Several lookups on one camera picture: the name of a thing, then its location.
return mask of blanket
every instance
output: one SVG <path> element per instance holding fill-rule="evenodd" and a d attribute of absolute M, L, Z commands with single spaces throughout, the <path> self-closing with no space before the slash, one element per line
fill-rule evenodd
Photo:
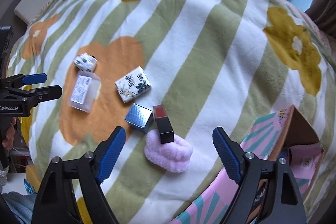
<path fill-rule="evenodd" d="M 305 201 L 310 217 L 336 173 L 335 64 L 313 25 L 284 0 L 51 1 L 14 45 L 8 67 L 8 75 L 47 74 L 46 83 L 26 89 L 63 88 L 59 100 L 22 120 L 39 175 L 54 156 L 78 158 L 123 126 L 127 141 L 102 191 L 121 224 L 167 223 L 223 168 L 214 128 L 241 142 L 257 117 L 295 105 L 326 151 Z M 84 52 L 98 60 L 101 78 L 91 113 L 68 105 L 73 60 Z M 187 172 L 147 161 L 146 137 L 124 121 L 130 104 L 114 82 L 137 66 L 152 89 L 135 103 L 165 106 L 174 132 L 194 148 Z"/>

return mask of transparent plastic container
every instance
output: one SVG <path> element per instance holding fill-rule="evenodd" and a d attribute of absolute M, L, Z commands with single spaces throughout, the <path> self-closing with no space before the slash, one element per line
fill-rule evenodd
<path fill-rule="evenodd" d="M 99 88 L 100 78 L 96 74 L 80 70 L 68 104 L 89 113 Z"/>

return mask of white floral box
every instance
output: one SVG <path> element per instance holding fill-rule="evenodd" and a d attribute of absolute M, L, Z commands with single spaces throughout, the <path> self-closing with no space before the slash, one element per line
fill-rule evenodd
<path fill-rule="evenodd" d="M 121 77 L 115 82 L 115 86 L 124 103 L 134 100 L 151 88 L 151 84 L 141 67 L 137 67 Z"/>

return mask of blue metallic cube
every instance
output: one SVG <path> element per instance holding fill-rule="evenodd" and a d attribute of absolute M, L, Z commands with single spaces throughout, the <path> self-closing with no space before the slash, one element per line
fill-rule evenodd
<path fill-rule="evenodd" d="M 137 104 L 132 104 L 125 117 L 125 121 L 131 128 L 144 133 L 148 132 L 153 120 L 153 112 Z"/>

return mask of metal screw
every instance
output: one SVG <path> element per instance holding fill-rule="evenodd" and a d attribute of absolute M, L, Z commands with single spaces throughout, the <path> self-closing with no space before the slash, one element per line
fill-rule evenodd
<path fill-rule="evenodd" d="M 51 160 L 51 162 L 54 163 L 54 164 L 56 164 L 56 163 L 59 162 L 59 160 L 60 160 L 59 157 L 53 157 L 53 159 Z"/>
<path fill-rule="evenodd" d="M 287 163 L 286 160 L 285 160 L 284 158 L 280 158 L 280 159 L 279 159 L 279 162 L 280 162 L 281 164 L 286 164 L 286 163 Z"/>
<path fill-rule="evenodd" d="M 245 156 L 250 160 L 254 158 L 254 154 L 252 152 L 246 152 Z"/>
<path fill-rule="evenodd" d="M 92 158 L 92 157 L 93 157 L 93 152 L 86 152 L 86 153 L 84 154 L 84 157 L 86 157 L 87 159 Z"/>

